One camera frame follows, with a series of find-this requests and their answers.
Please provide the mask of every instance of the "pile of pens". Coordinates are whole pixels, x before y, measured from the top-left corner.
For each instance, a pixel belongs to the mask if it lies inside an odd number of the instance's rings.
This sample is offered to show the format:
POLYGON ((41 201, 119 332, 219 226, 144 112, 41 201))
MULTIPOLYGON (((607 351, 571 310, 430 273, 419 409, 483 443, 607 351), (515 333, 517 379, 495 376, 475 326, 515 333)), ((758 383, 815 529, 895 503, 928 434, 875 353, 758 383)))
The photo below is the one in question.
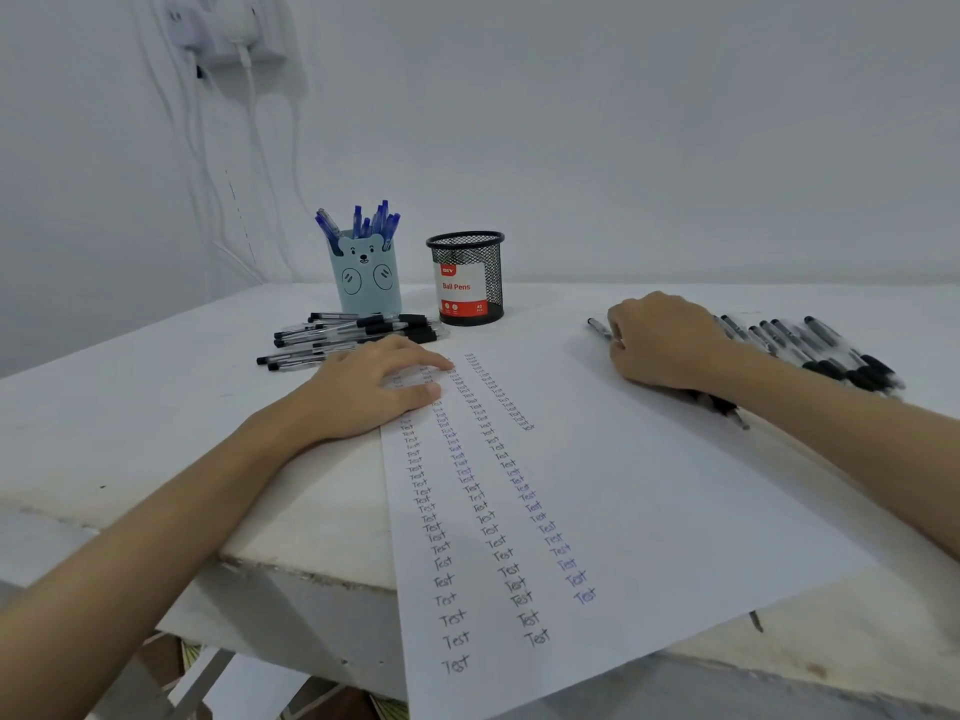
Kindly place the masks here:
POLYGON ((326 209, 318 209, 314 219, 323 230, 327 241, 330 242, 330 250, 340 257, 344 254, 340 247, 340 240, 344 237, 351 240, 365 240, 374 235, 380 235, 383 238, 383 252, 386 253, 393 246, 394 235, 397 234, 397 227, 401 223, 401 214, 400 212, 390 214, 388 202, 384 199, 382 204, 376 206, 373 217, 363 216, 363 209, 359 204, 354 206, 353 229, 346 232, 337 226, 326 209))
POLYGON ((359 313, 310 313, 306 323, 273 333, 273 345, 279 350, 270 356, 259 356, 256 362, 271 372, 308 369, 319 366, 334 353, 353 351, 393 333, 415 344, 429 344, 448 335, 448 330, 436 317, 416 313, 363 317, 359 313))
POLYGON ((730 315, 714 315, 714 319, 728 338, 751 344, 810 372, 894 399, 906 388, 904 379, 890 366, 860 352, 813 315, 804 318, 802 325, 772 318, 746 329, 730 315))

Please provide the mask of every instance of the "right hand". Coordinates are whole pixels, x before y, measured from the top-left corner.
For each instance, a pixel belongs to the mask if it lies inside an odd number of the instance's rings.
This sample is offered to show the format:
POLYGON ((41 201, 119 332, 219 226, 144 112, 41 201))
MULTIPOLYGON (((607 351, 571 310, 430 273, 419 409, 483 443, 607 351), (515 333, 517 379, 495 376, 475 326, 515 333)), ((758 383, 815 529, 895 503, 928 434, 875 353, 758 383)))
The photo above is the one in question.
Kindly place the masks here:
POLYGON ((606 318, 618 374, 650 386, 708 392, 717 359, 737 347, 706 308, 659 290, 614 305, 606 318))

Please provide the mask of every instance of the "electrical socket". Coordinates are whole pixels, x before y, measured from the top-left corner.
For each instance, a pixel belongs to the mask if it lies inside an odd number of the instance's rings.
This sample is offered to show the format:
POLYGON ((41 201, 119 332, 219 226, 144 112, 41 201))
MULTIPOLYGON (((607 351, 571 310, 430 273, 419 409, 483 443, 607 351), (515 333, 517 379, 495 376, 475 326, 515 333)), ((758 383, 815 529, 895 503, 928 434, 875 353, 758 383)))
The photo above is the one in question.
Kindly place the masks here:
MULTIPOLYGON (((178 48, 189 48, 203 68, 240 65, 236 46, 220 32, 213 12, 218 0, 162 0, 160 15, 170 41, 178 48)), ((250 60, 285 60, 279 0, 243 0, 256 17, 260 38, 249 46, 250 60)))

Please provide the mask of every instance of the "ball pens label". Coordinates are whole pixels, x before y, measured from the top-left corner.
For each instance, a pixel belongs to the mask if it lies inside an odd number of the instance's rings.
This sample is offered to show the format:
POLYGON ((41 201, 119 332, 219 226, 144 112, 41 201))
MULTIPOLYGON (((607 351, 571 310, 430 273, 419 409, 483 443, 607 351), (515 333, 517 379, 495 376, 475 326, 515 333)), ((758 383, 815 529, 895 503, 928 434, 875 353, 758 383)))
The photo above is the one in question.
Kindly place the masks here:
POLYGON ((486 316, 487 269, 483 263, 434 263, 439 311, 450 318, 486 316))

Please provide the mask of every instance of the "left hand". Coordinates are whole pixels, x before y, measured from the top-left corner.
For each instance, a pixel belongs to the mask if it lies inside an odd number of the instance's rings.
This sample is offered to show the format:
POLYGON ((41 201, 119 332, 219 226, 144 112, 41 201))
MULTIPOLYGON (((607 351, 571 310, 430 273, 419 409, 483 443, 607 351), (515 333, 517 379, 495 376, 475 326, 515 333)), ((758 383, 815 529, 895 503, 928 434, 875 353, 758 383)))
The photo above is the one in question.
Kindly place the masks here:
POLYGON ((414 366, 448 372, 453 362, 409 338, 388 336, 333 354, 309 381, 264 412, 279 420, 295 449, 360 435, 438 399, 439 384, 383 386, 386 376, 414 366))

